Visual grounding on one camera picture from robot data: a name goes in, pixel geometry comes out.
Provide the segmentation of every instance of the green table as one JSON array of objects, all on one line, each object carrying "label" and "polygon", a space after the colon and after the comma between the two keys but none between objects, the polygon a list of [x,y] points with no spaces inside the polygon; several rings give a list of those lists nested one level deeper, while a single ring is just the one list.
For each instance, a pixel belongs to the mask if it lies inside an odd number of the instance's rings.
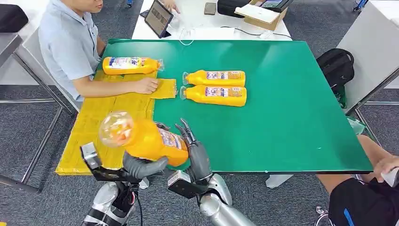
[{"label": "green table", "polygon": [[154,120],[185,118],[220,172],[368,172],[372,166],[303,41],[111,40],[104,56],[163,59],[159,78],[243,70],[244,107],[157,100]]}]

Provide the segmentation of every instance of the yellow bottle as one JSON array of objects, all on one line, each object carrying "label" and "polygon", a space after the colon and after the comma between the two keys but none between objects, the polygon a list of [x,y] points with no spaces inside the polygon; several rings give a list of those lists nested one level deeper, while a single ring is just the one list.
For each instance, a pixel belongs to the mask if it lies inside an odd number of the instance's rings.
[{"label": "yellow bottle", "polygon": [[158,128],[151,120],[133,120],[127,112],[109,114],[101,123],[99,136],[105,145],[123,146],[134,157],[156,161],[166,156],[168,164],[175,167],[188,159],[187,146],[178,135]]},{"label": "yellow bottle", "polygon": [[149,74],[156,70],[163,70],[162,60],[153,60],[147,57],[106,57],[103,61],[103,70],[106,74]]},{"label": "yellow bottle", "polygon": [[243,71],[204,71],[183,73],[183,85],[212,85],[212,86],[240,86],[245,85],[245,72]]},{"label": "yellow bottle", "polygon": [[247,101],[247,89],[232,86],[198,85],[180,88],[181,99],[191,99],[198,103],[242,107]]}]

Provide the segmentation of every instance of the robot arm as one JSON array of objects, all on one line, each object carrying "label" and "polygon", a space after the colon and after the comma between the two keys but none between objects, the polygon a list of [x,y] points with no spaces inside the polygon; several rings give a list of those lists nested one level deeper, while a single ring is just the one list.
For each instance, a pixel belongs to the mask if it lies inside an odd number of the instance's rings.
[{"label": "robot arm", "polygon": [[225,181],[212,172],[204,146],[197,141],[188,123],[184,119],[181,122],[183,126],[176,124],[176,127],[189,149],[191,166],[188,172],[192,175],[176,171],[168,179],[168,189],[188,199],[197,196],[201,213],[215,226],[255,226],[231,206],[231,194]]},{"label": "robot arm", "polygon": [[123,226],[135,208],[139,183],[148,175],[163,170],[168,159],[146,162],[125,153],[124,167],[111,170],[102,167],[102,162],[93,143],[80,147],[82,158],[98,181],[108,181],[97,192],[93,204],[83,220],[82,226]]}]

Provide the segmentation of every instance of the black bag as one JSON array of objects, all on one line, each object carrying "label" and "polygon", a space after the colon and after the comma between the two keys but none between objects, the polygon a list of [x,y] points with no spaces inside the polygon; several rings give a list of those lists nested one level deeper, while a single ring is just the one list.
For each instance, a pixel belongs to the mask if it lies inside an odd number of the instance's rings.
[{"label": "black bag", "polygon": [[250,1],[251,0],[218,0],[217,12],[226,16],[243,18],[243,16],[235,14],[234,11],[236,11],[236,7],[243,7]]},{"label": "black bag", "polygon": [[19,6],[0,4],[0,33],[16,33],[27,23],[28,17]]},{"label": "black bag", "polygon": [[344,49],[330,49],[316,61],[335,93],[355,76],[353,55]]}]

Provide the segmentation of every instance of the cardboard sheet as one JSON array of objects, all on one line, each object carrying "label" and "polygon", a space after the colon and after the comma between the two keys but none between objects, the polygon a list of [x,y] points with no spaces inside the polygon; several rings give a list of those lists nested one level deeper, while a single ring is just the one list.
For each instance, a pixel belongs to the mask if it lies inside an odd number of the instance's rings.
[{"label": "cardboard sheet", "polygon": [[[144,77],[156,78],[157,74],[116,76],[106,75],[98,70],[94,80],[124,82],[137,81]],[[56,173],[58,175],[91,175],[80,154],[80,146],[89,142],[94,142],[104,167],[120,168],[123,147],[109,148],[98,139],[98,128],[106,115],[111,111],[127,111],[134,119],[152,119],[154,99],[175,98],[175,96],[176,79],[159,79],[157,91],[150,95],[128,93],[115,97],[86,98],[72,128]]]}]

